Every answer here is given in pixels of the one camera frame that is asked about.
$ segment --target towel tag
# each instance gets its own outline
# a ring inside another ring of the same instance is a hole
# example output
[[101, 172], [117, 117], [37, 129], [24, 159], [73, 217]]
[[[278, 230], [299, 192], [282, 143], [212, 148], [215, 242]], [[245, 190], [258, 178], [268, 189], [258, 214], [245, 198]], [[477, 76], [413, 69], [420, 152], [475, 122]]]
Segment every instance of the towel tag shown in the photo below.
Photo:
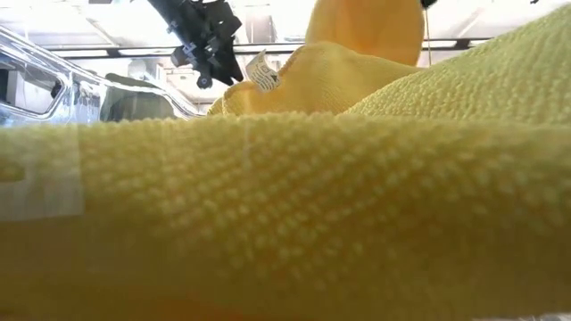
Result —
[[279, 75], [275, 70], [271, 69], [266, 62], [265, 49], [258, 53], [252, 61], [246, 65], [246, 74], [264, 93], [274, 90], [280, 84]]

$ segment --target car body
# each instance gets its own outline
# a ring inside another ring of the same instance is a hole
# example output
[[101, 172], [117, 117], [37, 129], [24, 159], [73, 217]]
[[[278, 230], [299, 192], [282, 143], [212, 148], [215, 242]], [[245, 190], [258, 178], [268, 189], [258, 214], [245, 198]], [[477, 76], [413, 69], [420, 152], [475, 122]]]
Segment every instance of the car body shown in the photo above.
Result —
[[98, 76], [0, 27], [0, 127], [201, 116], [174, 89]]

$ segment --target textured fabric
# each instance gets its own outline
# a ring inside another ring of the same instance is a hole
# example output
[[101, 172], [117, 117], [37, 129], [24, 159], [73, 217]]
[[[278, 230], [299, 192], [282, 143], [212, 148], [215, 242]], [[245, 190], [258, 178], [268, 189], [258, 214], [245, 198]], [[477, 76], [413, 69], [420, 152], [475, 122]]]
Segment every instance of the textured fabric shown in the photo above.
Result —
[[232, 86], [210, 114], [346, 111], [398, 78], [418, 71], [424, 36], [418, 0], [318, 0], [307, 45], [278, 71], [281, 85], [262, 93]]
[[571, 310], [570, 19], [567, 6], [338, 115], [0, 130], [0, 314]]

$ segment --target yellow microfiber towel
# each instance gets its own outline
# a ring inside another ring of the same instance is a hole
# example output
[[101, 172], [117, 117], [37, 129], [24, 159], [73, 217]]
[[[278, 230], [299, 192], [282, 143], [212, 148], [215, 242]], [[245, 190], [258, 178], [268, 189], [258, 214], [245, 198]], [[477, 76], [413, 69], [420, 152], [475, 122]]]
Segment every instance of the yellow microfiber towel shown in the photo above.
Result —
[[568, 5], [337, 115], [2, 129], [0, 315], [569, 311], [569, 39]]
[[281, 85], [262, 93], [251, 81], [232, 86], [210, 115], [346, 111], [395, 79], [419, 70], [424, 20], [417, 0], [318, 0], [307, 45], [279, 71]]

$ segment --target yellow cloth bundle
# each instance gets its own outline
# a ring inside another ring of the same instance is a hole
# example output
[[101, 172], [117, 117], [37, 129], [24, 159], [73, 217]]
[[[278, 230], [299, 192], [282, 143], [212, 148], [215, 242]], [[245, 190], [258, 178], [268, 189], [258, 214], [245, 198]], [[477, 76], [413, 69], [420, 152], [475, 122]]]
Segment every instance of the yellow cloth bundle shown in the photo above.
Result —
[[416, 0], [336, 12], [386, 43], [320, 41], [349, 3], [226, 115], [0, 130], [0, 319], [571, 310], [571, 6], [419, 70]]

